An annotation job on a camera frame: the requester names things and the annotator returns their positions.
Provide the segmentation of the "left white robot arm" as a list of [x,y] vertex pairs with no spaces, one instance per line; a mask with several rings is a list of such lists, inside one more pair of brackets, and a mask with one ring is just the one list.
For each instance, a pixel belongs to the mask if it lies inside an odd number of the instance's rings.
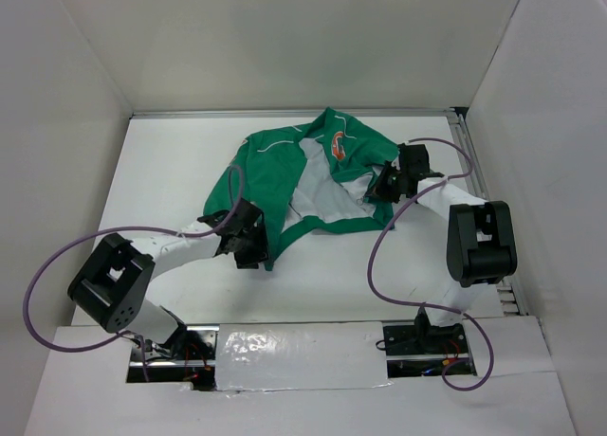
[[128,331],[167,359],[187,348],[187,326],[146,299],[154,279],[188,263],[232,255],[239,269],[269,259],[265,216],[246,200],[203,215],[177,233],[129,240],[104,236],[68,286],[67,295],[107,333]]

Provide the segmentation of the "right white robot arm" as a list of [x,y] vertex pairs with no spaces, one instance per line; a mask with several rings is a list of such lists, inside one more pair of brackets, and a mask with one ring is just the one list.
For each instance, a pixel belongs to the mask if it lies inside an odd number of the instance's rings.
[[511,213],[504,201],[488,201],[452,184],[474,171],[472,159],[459,146],[443,139],[467,162],[463,173],[444,175],[431,169],[427,139],[417,138],[398,146],[397,163],[387,161],[378,181],[366,196],[381,202],[405,204],[387,228],[413,204],[431,210],[447,223],[446,267],[449,278],[418,309],[414,342],[425,353],[436,352],[457,337],[464,314],[485,290],[513,275],[518,265]]

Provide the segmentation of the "green zip jacket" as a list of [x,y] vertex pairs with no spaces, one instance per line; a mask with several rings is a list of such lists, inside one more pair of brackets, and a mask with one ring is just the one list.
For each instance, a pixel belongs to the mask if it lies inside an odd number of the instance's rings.
[[242,174],[223,173],[203,212],[212,215],[244,199],[265,215],[272,270],[285,250],[313,230],[348,234],[383,230],[393,206],[368,199],[381,167],[397,145],[358,119],[327,108],[314,121],[247,136],[232,162]]

